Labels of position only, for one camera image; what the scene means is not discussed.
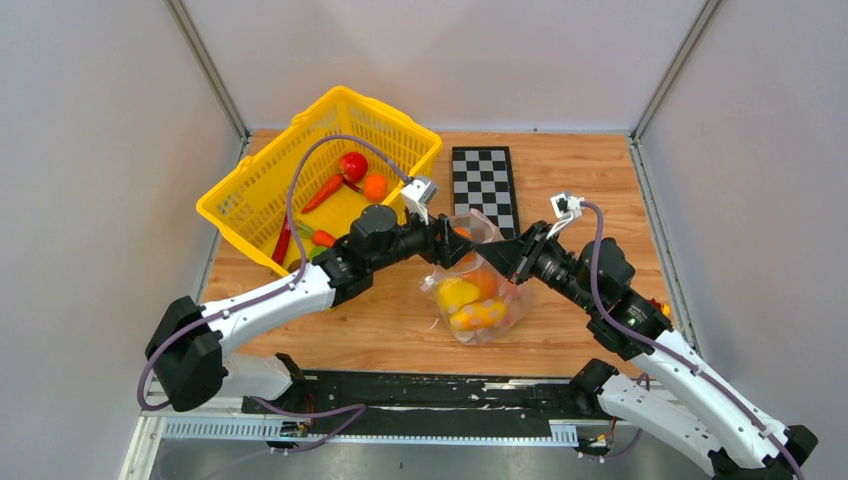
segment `wooden table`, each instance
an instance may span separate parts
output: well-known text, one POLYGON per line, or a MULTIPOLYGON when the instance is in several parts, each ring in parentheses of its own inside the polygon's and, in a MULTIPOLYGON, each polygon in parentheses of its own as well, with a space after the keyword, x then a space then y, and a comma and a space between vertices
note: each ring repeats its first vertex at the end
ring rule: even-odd
MULTIPOLYGON (((259 131, 255 154, 279 132, 259 131)), ((441 186, 430 208, 452 213, 450 152, 454 146, 508 146, 513 159, 522 228, 554 221, 549 197, 569 189, 599 204, 605 236, 618 240, 636 267, 633 286, 645 297, 668 296, 651 239, 642 197, 623 136, 502 133, 442 133, 444 150, 433 180, 441 186)), ((591 212, 560 236, 567 250, 580 251, 594 237, 591 212)), ((433 267, 419 258, 378 272, 374 287, 332 312, 308 315, 265 333, 241 353, 288 353, 302 368, 395 372, 573 376, 597 357, 631 376, 637 370, 600 347, 576 306, 532 280, 533 309, 509 333, 483 346, 464 346, 440 322, 433 294, 419 284, 433 267)), ((243 293, 274 279, 226 241, 221 242, 204 301, 243 293)))

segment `checkerboard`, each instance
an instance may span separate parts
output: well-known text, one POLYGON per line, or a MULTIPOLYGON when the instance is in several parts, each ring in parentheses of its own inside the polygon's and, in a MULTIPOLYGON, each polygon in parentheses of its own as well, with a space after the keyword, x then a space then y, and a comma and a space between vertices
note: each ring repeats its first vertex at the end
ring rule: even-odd
POLYGON ((509 148, 454 147, 451 158, 454 214, 476 208, 500 229, 505 239, 519 236, 509 148))

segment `plastic basket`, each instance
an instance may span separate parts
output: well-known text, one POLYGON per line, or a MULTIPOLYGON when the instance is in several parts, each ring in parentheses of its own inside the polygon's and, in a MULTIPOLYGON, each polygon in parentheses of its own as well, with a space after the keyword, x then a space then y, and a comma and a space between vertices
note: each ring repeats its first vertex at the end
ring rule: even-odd
MULTIPOLYGON (((289 244, 284 265, 271 260, 286 210, 286 191, 303 154, 331 134, 362 138, 386 153, 408 175, 430 175, 442 150, 438 135, 416 124, 404 113, 346 87, 335 87, 311 107, 292 118, 291 126, 255 156, 246 156, 234 171, 197 202, 197 211, 221 231, 227 241, 254 262, 286 275, 290 262, 300 258, 295 242, 289 244)), ((301 215, 348 151, 368 159, 368 172, 384 175, 394 190, 383 201, 403 219, 402 184, 391 168, 361 145, 345 140, 327 142, 309 157, 300 173, 293 199, 296 218, 336 238, 345 235, 369 202, 343 187, 314 211, 301 215)), ((309 253, 313 245, 304 239, 309 253)))

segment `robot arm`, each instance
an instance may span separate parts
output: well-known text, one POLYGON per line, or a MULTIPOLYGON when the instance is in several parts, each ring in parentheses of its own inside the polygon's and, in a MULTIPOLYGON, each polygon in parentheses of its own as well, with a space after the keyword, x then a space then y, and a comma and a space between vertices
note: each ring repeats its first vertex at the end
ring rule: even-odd
POLYGON ((576 256, 557 241, 559 231, 580 216, 581 199, 553 197, 560 220, 555 225, 537 222, 518 238, 474 245, 453 231, 446 216, 433 218, 427 214, 434 194, 432 182, 415 178, 402 192, 409 218, 406 225, 398 225, 392 209, 372 205, 353 222, 349 235, 307 264, 300 276, 295 273, 238 297, 202 306, 189 297, 174 301, 146 349, 151 358, 175 332, 193 322, 200 324, 166 348, 153 367, 173 408, 196 408, 222 388, 241 395, 279 396, 290 381, 287 383, 286 377, 269 382, 274 370, 270 365, 260 366, 261 373, 253 381, 227 384, 230 374, 250 361, 232 355, 240 345, 292 319, 355 298, 371 287, 377 270, 414 255, 449 268, 474 250, 510 281, 520 284, 535 277, 582 307, 590 317, 588 328, 601 345, 659 379, 688 411, 638 387, 600 360, 592 360, 573 383, 596 408, 645 428, 716 478, 791 478, 788 462, 768 434, 773 434, 799 464, 812 452, 817 440, 809 430, 803 426, 787 428, 741 397, 689 347, 655 304, 630 288, 635 269, 613 239, 599 244, 597 275, 598 292, 609 316, 619 325, 687 356, 698 365, 698 371, 691 372, 660 349, 622 334, 603 318, 590 288, 595 244, 589 243, 576 256), (723 392, 705 381, 704 373, 742 399, 766 425, 766 433, 755 428, 723 392), (754 476, 734 476, 739 472, 754 476))

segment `orange fruit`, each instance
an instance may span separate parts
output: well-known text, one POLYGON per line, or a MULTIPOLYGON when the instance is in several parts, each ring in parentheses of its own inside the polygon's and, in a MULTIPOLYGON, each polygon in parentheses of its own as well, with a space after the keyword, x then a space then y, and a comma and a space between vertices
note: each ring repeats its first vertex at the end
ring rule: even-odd
POLYGON ((371 203, 380 203, 386 199, 389 194, 388 182, 386 177, 379 173, 373 173, 365 177, 365 185, 362 188, 362 194, 371 203))
POLYGON ((480 289, 480 298, 492 298, 498 293, 498 279, 486 268, 468 272, 462 276, 462 279, 480 289))

